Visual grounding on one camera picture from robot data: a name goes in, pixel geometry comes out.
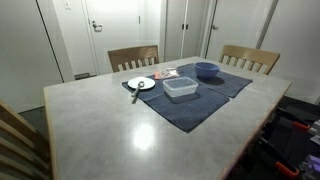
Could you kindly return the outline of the orange handled clamp lower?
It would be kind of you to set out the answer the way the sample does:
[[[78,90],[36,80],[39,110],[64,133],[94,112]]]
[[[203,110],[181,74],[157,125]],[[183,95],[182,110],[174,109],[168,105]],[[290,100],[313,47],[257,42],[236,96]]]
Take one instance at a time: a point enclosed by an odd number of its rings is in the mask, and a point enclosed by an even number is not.
[[[281,174],[291,179],[296,179],[299,176],[299,169],[288,162],[273,144],[263,137],[259,138],[258,143],[267,154],[275,159],[274,167]]]

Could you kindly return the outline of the metal spoon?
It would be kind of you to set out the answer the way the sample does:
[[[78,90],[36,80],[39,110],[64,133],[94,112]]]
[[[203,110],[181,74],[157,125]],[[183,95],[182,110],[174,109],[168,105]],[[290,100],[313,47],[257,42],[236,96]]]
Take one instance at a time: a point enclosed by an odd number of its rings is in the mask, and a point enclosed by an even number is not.
[[[143,82],[143,81],[140,81],[140,82],[138,83],[138,86],[137,86],[136,90],[132,93],[133,100],[132,100],[131,104],[135,104],[135,103],[136,103],[136,100],[137,100],[137,98],[138,98],[137,95],[138,95],[138,93],[139,93],[139,90],[140,90],[143,86],[144,86],[144,82]]]

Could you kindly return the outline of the white light switch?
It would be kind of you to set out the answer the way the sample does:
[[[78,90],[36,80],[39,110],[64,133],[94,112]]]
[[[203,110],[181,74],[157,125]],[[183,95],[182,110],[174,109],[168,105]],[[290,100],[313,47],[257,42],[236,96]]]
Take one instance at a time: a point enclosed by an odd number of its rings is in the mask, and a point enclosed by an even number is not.
[[[71,10],[70,2],[69,0],[64,0],[64,7],[67,10]]]

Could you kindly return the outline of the orange handled clamp upper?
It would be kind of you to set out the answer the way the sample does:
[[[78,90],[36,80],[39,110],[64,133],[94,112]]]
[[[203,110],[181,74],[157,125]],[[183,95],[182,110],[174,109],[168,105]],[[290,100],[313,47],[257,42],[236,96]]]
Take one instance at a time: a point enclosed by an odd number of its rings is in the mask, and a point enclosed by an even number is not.
[[[301,130],[303,130],[305,132],[308,132],[311,129],[311,126],[309,124],[307,124],[304,120],[302,120],[302,119],[298,118],[297,116],[287,112],[284,109],[278,108],[276,110],[276,113],[279,116],[291,121],[295,127],[299,128],[299,129],[301,129]]]

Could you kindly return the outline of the orange handled clamp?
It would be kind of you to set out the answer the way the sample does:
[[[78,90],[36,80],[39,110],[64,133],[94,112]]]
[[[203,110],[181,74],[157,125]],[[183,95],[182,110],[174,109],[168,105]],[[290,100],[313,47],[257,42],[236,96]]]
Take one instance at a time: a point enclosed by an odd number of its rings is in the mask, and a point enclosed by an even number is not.
[[[288,162],[273,144],[263,137],[259,138],[258,143],[267,154],[275,159],[274,167],[281,174],[291,179],[296,179],[299,176],[299,169]]]
[[[302,119],[298,118],[297,116],[287,112],[284,109],[278,108],[276,110],[276,113],[279,116],[291,121],[295,127],[299,128],[299,129],[301,129],[301,130],[303,130],[305,132],[308,132],[311,129],[311,126],[309,124],[307,124],[304,120],[302,120]]]

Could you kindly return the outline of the blue plastic bowl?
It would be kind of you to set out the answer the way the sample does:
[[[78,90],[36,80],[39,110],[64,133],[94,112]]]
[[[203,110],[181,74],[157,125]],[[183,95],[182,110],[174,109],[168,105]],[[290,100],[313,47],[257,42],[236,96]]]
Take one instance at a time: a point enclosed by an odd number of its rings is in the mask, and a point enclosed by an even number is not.
[[[198,62],[194,64],[196,75],[203,79],[212,79],[220,71],[218,65],[208,62]]]

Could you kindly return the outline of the wooden chair middle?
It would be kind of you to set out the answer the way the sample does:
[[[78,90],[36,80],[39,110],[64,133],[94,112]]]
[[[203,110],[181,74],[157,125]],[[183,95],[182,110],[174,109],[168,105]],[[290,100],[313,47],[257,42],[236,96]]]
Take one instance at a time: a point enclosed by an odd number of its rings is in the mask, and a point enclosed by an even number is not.
[[[108,51],[108,57],[114,72],[159,63],[157,45],[110,50]]]

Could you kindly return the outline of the dark blue placemat far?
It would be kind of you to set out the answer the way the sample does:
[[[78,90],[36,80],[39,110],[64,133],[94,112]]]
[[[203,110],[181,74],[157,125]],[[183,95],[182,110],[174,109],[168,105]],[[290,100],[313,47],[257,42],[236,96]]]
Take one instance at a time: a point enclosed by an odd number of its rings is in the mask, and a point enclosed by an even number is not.
[[[199,85],[205,86],[231,98],[235,98],[247,85],[252,83],[251,79],[232,75],[223,71],[219,71],[212,79],[201,79],[197,77],[195,67],[192,63],[179,66],[177,72],[180,76],[189,77]]]

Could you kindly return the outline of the wooden chair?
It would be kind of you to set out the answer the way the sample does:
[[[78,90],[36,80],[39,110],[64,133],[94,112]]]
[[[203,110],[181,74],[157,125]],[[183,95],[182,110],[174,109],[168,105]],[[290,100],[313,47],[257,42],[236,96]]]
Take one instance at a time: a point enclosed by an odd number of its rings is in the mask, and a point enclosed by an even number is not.
[[[219,62],[268,75],[280,58],[279,53],[260,49],[224,45]]]
[[[0,180],[53,180],[49,141],[0,102]]]
[[[108,51],[108,57],[114,72],[159,63],[157,45],[110,50]]]

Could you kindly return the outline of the wooden chair right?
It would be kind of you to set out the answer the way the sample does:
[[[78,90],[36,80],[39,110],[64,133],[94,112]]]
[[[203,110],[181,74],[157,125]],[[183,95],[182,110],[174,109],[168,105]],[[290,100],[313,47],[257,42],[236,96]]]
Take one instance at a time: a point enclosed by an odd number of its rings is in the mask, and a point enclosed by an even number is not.
[[[260,49],[224,45],[219,62],[268,75],[280,58],[279,53]]]

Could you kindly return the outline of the white round plate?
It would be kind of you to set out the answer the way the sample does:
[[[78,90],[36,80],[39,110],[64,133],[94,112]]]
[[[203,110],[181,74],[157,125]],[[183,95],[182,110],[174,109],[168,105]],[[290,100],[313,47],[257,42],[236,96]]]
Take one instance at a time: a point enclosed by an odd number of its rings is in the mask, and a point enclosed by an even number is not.
[[[155,81],[147,77],[136,77],[128,81],[130,88],[136,89],[140,86],[141,90],[150,89],[155,86]]]

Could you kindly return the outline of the dark blue placemat near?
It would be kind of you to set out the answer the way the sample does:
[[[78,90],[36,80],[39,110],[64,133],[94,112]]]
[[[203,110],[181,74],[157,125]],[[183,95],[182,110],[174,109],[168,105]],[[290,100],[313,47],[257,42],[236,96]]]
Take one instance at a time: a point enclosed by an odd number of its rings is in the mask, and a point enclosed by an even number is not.
[[[155,80],[155,86],[139,90],[138,98],[184,132],[191,132],[209,116],[225,105],[229,98],[209,88],[198,86],[194,94],[170,97],[164,92],[162,80]]]

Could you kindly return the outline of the dark blue placemat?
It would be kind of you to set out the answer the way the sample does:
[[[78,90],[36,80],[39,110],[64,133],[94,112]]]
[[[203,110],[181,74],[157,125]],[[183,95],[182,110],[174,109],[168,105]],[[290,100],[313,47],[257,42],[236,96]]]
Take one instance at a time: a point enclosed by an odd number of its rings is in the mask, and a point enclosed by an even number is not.
[[[252,83],[251,79],[232,75],[223,71],[219,71],[212,79],[201,79],[197,77],[195,67],[192,63],[179,66],[177,72],[180,76],[189,77],[199,85],[205,86],[231,98],[235,98],[247,85]]]
[[[209,116],[225,105],[229,98],[209,88],[198,86],[194,94],[170,97],[164,92],[162,80],[155,80],[155,86],[139,90],[138,98],[184,132],[191,132]]]

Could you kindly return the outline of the clear plastic tupperware container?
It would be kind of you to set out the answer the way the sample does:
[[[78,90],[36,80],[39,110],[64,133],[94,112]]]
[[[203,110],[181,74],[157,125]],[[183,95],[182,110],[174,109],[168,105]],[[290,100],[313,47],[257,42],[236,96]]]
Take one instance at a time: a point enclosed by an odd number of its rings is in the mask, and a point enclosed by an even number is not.
[[[189,77],[178,77],[163,81],[164,91],[170,97],[179,97],[192,94],[196,91],[198,83]]]

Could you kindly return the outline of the orange snack packet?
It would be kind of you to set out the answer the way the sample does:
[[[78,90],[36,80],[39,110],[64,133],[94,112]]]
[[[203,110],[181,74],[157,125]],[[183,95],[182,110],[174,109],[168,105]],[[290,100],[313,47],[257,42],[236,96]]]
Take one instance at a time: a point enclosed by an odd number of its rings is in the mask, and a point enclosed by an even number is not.
[[[165,70],[156,71],[154,73],[154,78],[156,80],[173,78],[173,77],[179,77],[179,73],[176,68],[166,68]]]

